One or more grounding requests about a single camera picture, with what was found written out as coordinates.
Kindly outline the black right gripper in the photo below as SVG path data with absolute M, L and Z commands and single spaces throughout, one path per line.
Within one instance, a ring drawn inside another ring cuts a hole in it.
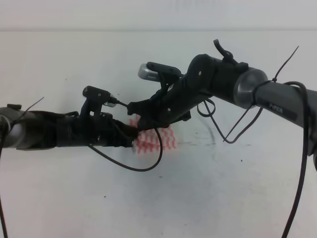
M 206 78 L 204 76 L 177 77 L 167 93 L 153 106 L 154 115 L 151 115 L 152 102 L 150 100 L 130 102 L 127 105 L 127 114 L 140 115 L 139 130 L 167 128 L 205 98 Z

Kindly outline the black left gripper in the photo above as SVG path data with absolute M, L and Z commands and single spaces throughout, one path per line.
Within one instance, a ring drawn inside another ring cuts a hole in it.
M 126 137 L 119 138 L 119 132 Z M 138 129 L 111 117 L 65 117 L 56 121 L 57 147 L 82 147 L 87 145 L 103 147 L 133 147 Z

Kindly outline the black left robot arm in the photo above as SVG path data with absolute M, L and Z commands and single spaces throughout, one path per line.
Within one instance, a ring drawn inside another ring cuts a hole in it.
M 132 147 L 137 128 L 124 124 L 108 113 L 57 114 L 24 112 L 16 105 L 0 110 L 0 130 L 6 132 L 5 148 L 46 150 L 55 147 Z

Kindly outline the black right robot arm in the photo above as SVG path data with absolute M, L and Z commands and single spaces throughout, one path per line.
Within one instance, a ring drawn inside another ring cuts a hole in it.
M 189 111 L 215 96 L 243 109 L 258 106 L 300 127 L 308 127 L 308 155 L 317 154 L 317 93 L 296 82 L 269 80 L 259 69 L 237 62 L 218 40 L 214 45 L 222 59 L 197 55 L 187 72 L 164 64 L 140 66 L 141 79 L 159 82 L 161 89 L 149 99 L 128 104 L 129 115 L 140 116 L 139 128 L 167 127 L 188 120 Z

